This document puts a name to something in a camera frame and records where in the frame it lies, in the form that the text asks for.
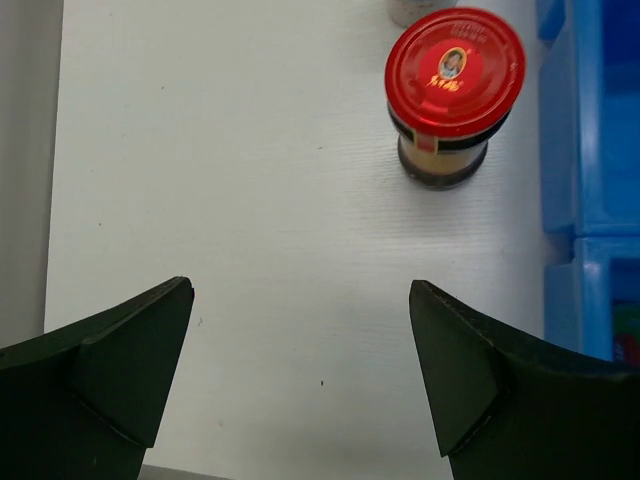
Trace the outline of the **red-lidded sauce jar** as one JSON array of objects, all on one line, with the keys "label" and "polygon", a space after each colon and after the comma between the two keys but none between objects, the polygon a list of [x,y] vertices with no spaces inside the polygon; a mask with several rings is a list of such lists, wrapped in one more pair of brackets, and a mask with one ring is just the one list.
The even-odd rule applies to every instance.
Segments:
[{"label": "red-lidded sauce jar", "polygon": [[516,30],[485,9],[446,8],[409,26],[384,71],[407,174],[434,190],[471,178],[521,92],[526,64]]}]

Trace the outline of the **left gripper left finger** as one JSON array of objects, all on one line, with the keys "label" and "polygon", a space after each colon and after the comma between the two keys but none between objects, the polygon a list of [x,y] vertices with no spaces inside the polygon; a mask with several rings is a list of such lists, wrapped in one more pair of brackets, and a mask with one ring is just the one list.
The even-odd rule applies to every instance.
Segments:
[{"label": "left gripper left finger", "polygon": [[1,351],[4,479],[135,479],[156,442],[194,289],[173,277]]}]

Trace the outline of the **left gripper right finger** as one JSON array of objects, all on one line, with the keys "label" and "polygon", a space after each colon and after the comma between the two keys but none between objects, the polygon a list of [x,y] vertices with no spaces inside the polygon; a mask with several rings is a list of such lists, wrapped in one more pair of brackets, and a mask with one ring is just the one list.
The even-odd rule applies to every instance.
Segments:
[{"label": "left gripper right finger", "polygon": [[410,319],[440,454],[457,479],[635,479],[639,372],[553,345],[425,280]]}]

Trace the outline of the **yellow-capped sauce bottle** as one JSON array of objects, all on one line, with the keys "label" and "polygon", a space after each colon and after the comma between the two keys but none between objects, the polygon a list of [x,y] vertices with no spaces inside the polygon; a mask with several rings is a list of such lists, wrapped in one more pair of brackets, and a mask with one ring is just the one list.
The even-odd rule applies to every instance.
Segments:
[{"label": "yellow-capped sauce bottle", "polygon": [[612,322],[614,360],[638,367],[639,304],[616,300],[612,307]]}]

